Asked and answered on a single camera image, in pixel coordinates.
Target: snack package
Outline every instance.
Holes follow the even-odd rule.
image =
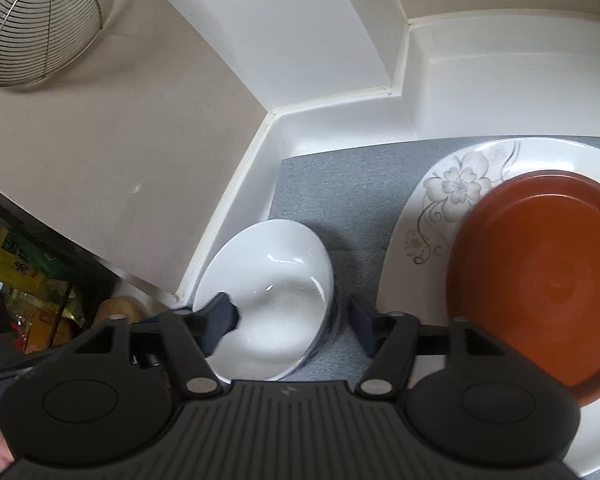
[[[41,308],[37,308],[33,311],[27,330],[27,343],[24,350],[25,354],[38,352],[47,348],[46,344],[49,341],[55,318],[56,314],[54,312],[48,312]],[[52,346],[68,343],[71,339],[71,326],[69,325],[69,322],[62,317]]]
[[[36,294],[45,276],[29,260],[29,257],[9,238],[9,232],[0,231],[0,282],[29,294]]]
[[[10,253],[24,254],[30,263],[40,270],[46,278],[69,281],[71,272],[56,256],[45,253],[25,237],[9,232],[3,247]]]

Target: metal wire basket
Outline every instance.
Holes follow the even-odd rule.
[[[0,0],[0,86],[31,83],[79,56],[114,0]]]

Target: gray felt mat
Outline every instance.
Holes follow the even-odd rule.
[[[343,297],[355,293],[375,304],[395,223],[424,174],[455,150],[498,138],[418,140],[288,158],[269,217],[314,230],[329,251]],[[600,148],[599,137],[563,138]],[[370,361],[343,321],[334,343],[286,380],[360,378]],[[600,471],[588,478],[600,480]]]

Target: flower design on plate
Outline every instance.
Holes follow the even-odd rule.
[[[452,166],[442,177],[433,176],[424,181],[427,197],[442,202],[442,218],[457,222],[491,189],[491,180],[484,175],[489,161],[481,152],[467,153],[458,166]]]
[[[488,149],[489,158],[481,150],[466,153],[462,160],[455,156],[442,176],[433,173],[423,181],[422,211],[404,239],[404,251],[413,263],[424,264],[432,254],[445,254],[458,222],[504,182],[519,154],[519,141],[498,143]]]

